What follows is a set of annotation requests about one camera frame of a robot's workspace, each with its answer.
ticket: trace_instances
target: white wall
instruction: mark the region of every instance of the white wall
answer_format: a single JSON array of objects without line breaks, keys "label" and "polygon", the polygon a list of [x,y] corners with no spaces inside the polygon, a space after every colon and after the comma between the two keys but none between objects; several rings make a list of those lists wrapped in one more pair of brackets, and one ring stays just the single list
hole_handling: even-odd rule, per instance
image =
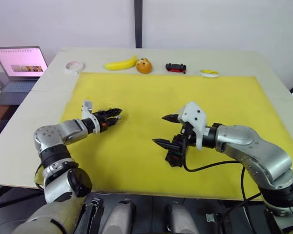
[{"label": "white wall", "polygon": [[[256,50],[293,87],[293,0],[143,4],[144,48]],[[65,46],[134,47],[133,0],[0,0],[0,46],[21,45],[48,64]]]},{"label": "white wall", "polygon": [[0,0],[0,46],[38,45],[48,64],[65,46],[134,47],[133,12],[131,0]]},{"label": "white wall", "polygon": [[288,88],[293,87],[293,0],[145,0],[143,4],[144,48],[255,50]]}]

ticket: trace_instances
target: tape roll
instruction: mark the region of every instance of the tape roll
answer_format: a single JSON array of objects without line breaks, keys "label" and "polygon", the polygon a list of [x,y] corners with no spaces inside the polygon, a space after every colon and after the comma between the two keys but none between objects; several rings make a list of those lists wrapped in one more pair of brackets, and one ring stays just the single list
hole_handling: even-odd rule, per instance
[{"label": "tape roll", "polygon": [[209,78],[216,78],[219,76],[219,73],[212,70],[202,70],[201,76],[203,77],[209,77]]},{"label": "tape roll", "polygon": [[71,61],[65,65],[64,69],[68,74],[78,74],[84,70],[84,63],[82,61]]}]

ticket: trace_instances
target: black cable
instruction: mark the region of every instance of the black cable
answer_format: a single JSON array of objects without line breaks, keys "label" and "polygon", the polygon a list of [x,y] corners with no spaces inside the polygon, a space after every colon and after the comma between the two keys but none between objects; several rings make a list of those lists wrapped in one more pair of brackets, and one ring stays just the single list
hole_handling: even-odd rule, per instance
[{"label": "black cable", "polygon": [[217,226],[217,233],[218,233],[218,234],[221,234],[221,226],[222,226],[222,224],[224,223],[225,217],[226,217],[227,215],[229,215],[230,212],[232,212],[234,209],[236,209],[236,208],[238,208],[238,207],[240,207],[240,206],[243,206],[244,204],[248,203],[249,201],[251,201],[251,200],[253,200],[254,198],[257,198],[257,197],[259,197],[259,196],[260,196],[260,193],[254,195],[254,196],[251,196],[251,197],[249,197],[248,199],[245,199],[244,201],[241,201],[241,202],[235,204],[235,205],[232,206],[229,210],[227,210],[227,211],[222,215],[222,217],[221,217],[221,219],[220,219],[220,221],[219,221],[219,223],[218,223],[218,226]]},{"label": "black cable", "polygon": [[[185,145],[185,146],[187,146],[188,145],[188,143],[187,143],[187,138],[183,138],[182,139],[182,145]],[[240,162],[238,162],[238,161],[236,161],[236,160],[230,160],[230,161],[222,161],[222,162],[216,162],[216,163],[212,163],[212,164],[209,164],[209,165],[206,165],[206,166],[203,166],[203,167],[199,167],[199,168],[195,168],[195,169],[189,169],[188,167],[187,167],[187,164],[186,164],[186,149],[187,149],[187,147],[183,147],[182,148],[182,152],[181,152],[181,157],[182,157],[182,164],[183,164],[183,166],[184,166],[184,168],[185,168],[185,170],[186,171],[188,171],[188,172],[198,172],[198,171],[200,171],[200,170],[203,170],[203,169],[206,169],[206,168],[209,168],[209,167],[213,167],[213,166],[217,166],[217,165],[221,165],[221,164],[227,164],[227,163],[240,163]]]},{"label": "black cable", "polygon": [[[241,172],[241,192],[242,192],[243,200],[245,201],[246,197],[245,197],[245,191],[244,191],[244,173],[245,173],[245,167],[242,168],[242,172]],[[254,227],[252,220],[251,220],[251,215],[250,215],[250,210],[249,210],[248,204],[246,203],[244,205],[244,207],[245,207],[246,217],[248,218],[251,230],[254,234],[257,234],[255,227]]]},{"label": "black cable", "polygon": [[[37,168],[37,170],[36,170],[36,172],[35,172],[35,176],[37,175],[37,173],[38,173],[38,170],[39,170],[39,168],[41,167],[41,163],[39,164],[39,166],[38,166],[38,168]],[[44,189],[43,189],[43,187],[41,187],[40,186],[40,184],[38,184],[38,183],[35,183],[36,184],[36,186],[37,186],[37,188],[40,190],[40,191],[42,191],[43,193],[44,193]]]}]

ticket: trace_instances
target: white tape roll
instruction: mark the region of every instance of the white tape roll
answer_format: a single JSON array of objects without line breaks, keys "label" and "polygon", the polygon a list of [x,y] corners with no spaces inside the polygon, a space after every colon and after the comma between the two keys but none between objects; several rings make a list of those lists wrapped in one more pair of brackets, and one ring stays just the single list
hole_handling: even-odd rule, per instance
[{"label": "white tape roll", "polygon": [[84,69],[84,63],[81,61],[71,61],[65,65],[65,72],[68,74],[78,74]]}]

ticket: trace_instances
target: laptop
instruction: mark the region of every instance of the laptop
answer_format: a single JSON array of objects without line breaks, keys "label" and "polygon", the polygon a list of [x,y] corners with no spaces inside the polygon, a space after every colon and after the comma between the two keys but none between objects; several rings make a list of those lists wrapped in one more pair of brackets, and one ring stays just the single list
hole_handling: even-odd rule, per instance
[{"label": "laptop", "polygon": [[39,46],[0,47],[0,65],[10,79],[0,105],[20,105],[47,69]]}]

